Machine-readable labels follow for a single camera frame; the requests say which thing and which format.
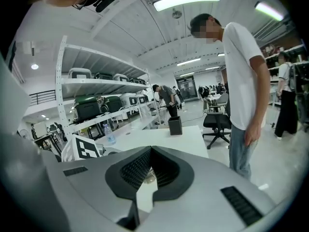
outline white ceiling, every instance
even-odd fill
[[[197,2],[176,6],[182,17],[174,19],[172,8],[157,12],[154,0],[116,0],[100,14],[93,6],[78,11],[73,7],[55,8],[42,3],[32,6],[18,34],[16,63],[27,78],[35,75],[55,73],[58,46],[63,34],[68,40],[80,45],[93,44],[96,48],[114,56],[126,56],[139,66],[164,74],[173,72],[175,76],[192,71],[204,70],[224,64],[221,43],[205,44],[202,39],[194,39],[187,25],[200,13],[216,17],[222,26],[238,22],[257,33],[271,18],[257,10],[257,1],[265,1],[278,11],[286,10],[277,0],[220,0],[219,2]],[[266,38],[258,39],[262,44],[286,31],[285,26]],[[25,51],[26,42],[33,41],[37,51],[33,58]],[[176,63],[201,57],[188,65],[177,67]],[[42,68],[33,71],[30,65],[36,61]]]

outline railing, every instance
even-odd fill
[[[55,90],[49,90],[29,95],[31,97],[30,106],[38,105],[44,102],[51,102],[56,100]]]

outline black hair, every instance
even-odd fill
[[[156,90],[157,87],[159,87],[159,85],[157,85],[157,84],[154,84],[154,85],[153,85],[153,91],[154,91],[154,92],[155,92],[155,90]]]
[[[200,31],[200,26],[205,25],[206,21],[209,17],[213,17],[210,14],[199,14],[198,16],[194,17],[190,22],[190,27],[188,27],[191,31],[191,34],[196,37],[196,33]],[[214,18],[214,21],[221,26],[220,22]]]
[[[280,57],[280,56],[283,56],[286,62],[290,62],[290,59],[291,59],[291,58],[290,58],[290,55],[288,55],[287,53],[285,53],[285,52],[279,52],[278,57]]]

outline white case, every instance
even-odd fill
[[[126,75],[122,75],[122,74],[116,74],[114,77],[113,77],[113,80],[115,81],[122,81],[122,82],[128,82],[129,79],[127,78]]]
[[[145,99],[145,96],[143,94],[137,94],[137,95],[135,95],[135,97],[137,99],[137,104],[146,103],[146,99]]]
[[[83,78],[91,79],[91,71],[85,68],[71,68],[68,78]]]
[[[137,98],[135,94],[127,93],[120,96],[122,105],[124,107],[131,107],[137,105]]]

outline cable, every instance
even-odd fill
[[[202,117],[198,117],[198,118],[194,118],[194,119],[186,120],[186,121],[184,121],[184,122],[187,122],[187,121],[192,121],[192,120],[196,120],[196,119],[199,119],[199,118],[202,118]]]

